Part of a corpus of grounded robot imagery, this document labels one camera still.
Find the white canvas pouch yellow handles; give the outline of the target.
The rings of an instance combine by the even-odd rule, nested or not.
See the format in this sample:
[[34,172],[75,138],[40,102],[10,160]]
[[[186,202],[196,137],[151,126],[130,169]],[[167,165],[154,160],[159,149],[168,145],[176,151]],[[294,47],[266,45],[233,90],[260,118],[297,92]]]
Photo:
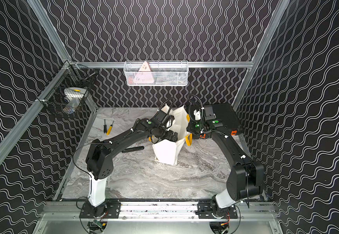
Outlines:
[[177,141],[172,139],[159,139],[152,135],[149,140],[153,144],[153,150],[155,153],[155,161],[168,164],[177,165],[178,155],[186,141],[186,137],[189,136],[186,128],[189,120],[187,118],[187,111],[185,106],[170,110],[170,115],[174,116],[173,124],[171,122],[167,124],[168,133],[173,131],[173,136],[177,136]]

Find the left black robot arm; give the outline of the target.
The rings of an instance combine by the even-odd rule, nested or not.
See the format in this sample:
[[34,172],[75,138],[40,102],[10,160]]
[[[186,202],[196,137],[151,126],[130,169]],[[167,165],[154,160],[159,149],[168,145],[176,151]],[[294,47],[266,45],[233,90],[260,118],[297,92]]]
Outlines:
[[156,117],[137,119],[129,130],[100,141],[92,141],[86,157],[89,180],[89,194],[85,202],[85,210],[93,217],[101,217],[106,213],[107,177],[113,172],[113,159],[136,142],[155,136],[157,139],[176,139],[177,134],[169,130],[174,116],[169,115],[162,121]]

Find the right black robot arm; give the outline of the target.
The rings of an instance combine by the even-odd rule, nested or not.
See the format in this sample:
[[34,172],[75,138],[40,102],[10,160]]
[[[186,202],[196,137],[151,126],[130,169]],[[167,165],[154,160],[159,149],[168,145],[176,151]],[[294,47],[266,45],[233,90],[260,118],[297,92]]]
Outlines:
[[240,132],[240,124],[233,120],[190,120],[187,131],[195,139],[212,139],[221,149],[230,165],[226,189],[213,196],[212,214],[222,217],[235,203],[259,196],[263,192],[264,166],[249,157],[233,138]]

